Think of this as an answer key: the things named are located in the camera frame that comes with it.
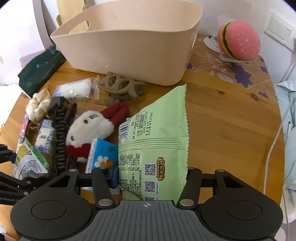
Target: dark green package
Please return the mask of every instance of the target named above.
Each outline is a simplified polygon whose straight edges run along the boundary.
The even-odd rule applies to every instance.
[[[65,57],[55,46],[48,48],[18,74],[20,88],[32,98],[65,61]]]

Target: table surface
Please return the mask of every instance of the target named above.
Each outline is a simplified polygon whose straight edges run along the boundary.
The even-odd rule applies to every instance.
[[[50,94],[56,85],[97,76],[95,73],[71,68],[66,62],[44,85]],[[131,115],[157,100],[177,85],[187,84],[186,111],[189,127],[188,166],[214,173],[225,169],[259,191],[263,190],[267,153],[280,125],[279,107],[266,65],[261,57],[239,64],[223,62],[208,49],[198,35],[192,57],[182,80],[173,86],[147,84],[147,93],[138,102],[126,101]],[[106,108],[106,92],[99,100],[76,101],[78,115],[87,110]],[[25,107],[29,99],[22,94],[15,104],[0,136],[0,143],[15,150]],[[115,131],[108,141],[118,141]],[[11,174],[12,165],[4,163],[0,170]],[[267,196],[278,204],[284,175],[284,144],[282,133],[270,158]],[[210,188],[202,188],[200,202],[210,196]],[[89,201],[92,195],[84,194]],[[8,233],[14,234],[9,219],[10,208],[0,206],[0,220]]]

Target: plush toy whiskers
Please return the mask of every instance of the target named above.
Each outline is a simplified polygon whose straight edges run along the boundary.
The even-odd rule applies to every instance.
[[[113,133],[115,125],[124,121],[128,114],[128,106],[123,102],[101,112],[84,112],[70,126],[66,138],[67,154],[74,158],[87,158],[92,140],[106,139]]]

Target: red bow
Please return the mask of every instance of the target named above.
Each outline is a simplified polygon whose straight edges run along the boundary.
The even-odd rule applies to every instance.
[[[67,146],[66,151],[68,155],[74,158],[78,158],[78,157],[88,158],[90,148],[91,148],[90,143],[84,143],[81,147],[77,147],[77,148],[75,148],[72,145],[69,145]]]

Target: pink hamburger toy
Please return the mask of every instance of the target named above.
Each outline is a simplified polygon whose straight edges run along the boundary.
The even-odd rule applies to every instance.
[[[233,21],[219,29],[217,35],[221,51],[229,58],[250,61],[260,52],[260,39],[247,22]]]

